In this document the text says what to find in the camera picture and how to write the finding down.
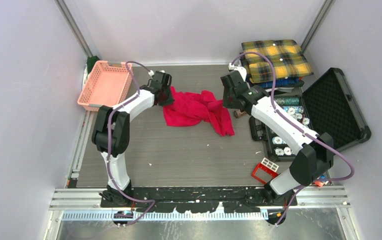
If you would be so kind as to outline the red garment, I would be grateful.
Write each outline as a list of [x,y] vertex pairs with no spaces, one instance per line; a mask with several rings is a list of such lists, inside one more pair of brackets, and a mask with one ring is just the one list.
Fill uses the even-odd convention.
[[234,136],[235,131],[229,110],[213,92],[200,93],[176,91],[170,88],[174,102],[163,107],[163,116],[169,127],[192,127],[206,122],[222,136]]

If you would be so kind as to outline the yellow plaid flannel shirt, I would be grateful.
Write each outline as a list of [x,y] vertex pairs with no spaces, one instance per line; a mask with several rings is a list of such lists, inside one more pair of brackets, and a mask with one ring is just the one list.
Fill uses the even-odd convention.
[[314,74],[302,48],[293,39],[248,41],[241,43],[241,47],[243,52],[251,52],[242,56],[240,61],[253,84],[273,80],[269,63],[255,52],[264,55],[271,62],[277,80],[299,79]]

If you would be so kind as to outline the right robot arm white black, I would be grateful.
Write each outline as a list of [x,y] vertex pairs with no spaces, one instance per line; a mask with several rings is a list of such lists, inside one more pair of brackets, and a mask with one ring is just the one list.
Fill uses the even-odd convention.
[[237,70],[220,77],[223,106],[239,109],[273,130],[295,154],[288,169],[267,182],[262,194],[267,203],[278,205],[295,188],[309,186],[334,165],[333,138],[318,134],[281,108],[267,91],[249,87]]

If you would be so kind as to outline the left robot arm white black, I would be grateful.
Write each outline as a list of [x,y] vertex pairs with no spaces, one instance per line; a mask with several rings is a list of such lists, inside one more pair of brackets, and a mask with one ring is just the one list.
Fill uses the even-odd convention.
[[172,76],[164,71],[150,73],[146,85],[114,106],[101,106],[97,112],[91,141],[104,159],[108,176],[102,197],[127,207],[132,197],[132,182],[127,173],[125,152],[130,143],[131,121],[143,111],[159,105],[173,104]]

